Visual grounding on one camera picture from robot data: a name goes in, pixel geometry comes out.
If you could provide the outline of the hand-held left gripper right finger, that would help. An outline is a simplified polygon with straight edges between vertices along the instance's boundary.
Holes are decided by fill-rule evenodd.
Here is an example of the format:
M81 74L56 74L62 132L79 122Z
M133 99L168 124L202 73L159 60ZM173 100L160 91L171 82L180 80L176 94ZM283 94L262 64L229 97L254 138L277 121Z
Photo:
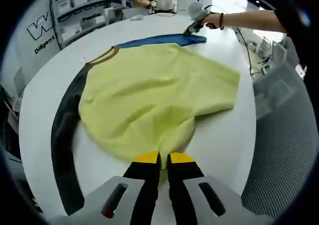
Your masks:
M242 225L240 197L216 178L204 175L185 153L167 156L169 198L178 225Z

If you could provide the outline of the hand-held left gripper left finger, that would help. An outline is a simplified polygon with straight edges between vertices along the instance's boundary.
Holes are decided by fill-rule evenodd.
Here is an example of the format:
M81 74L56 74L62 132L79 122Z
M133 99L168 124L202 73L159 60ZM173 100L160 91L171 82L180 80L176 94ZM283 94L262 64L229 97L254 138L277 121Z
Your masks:
M85 198L85 225L149 225L160 178L158 152L136 157L124 175L114 176Z

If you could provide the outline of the person's right hand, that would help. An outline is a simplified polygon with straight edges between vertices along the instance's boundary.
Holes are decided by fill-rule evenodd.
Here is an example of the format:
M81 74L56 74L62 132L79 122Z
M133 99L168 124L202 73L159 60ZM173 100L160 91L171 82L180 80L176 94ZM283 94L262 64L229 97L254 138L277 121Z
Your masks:
M218 29L220 28L220 16L219 13L210 13L202 20L202 25L209 29Z

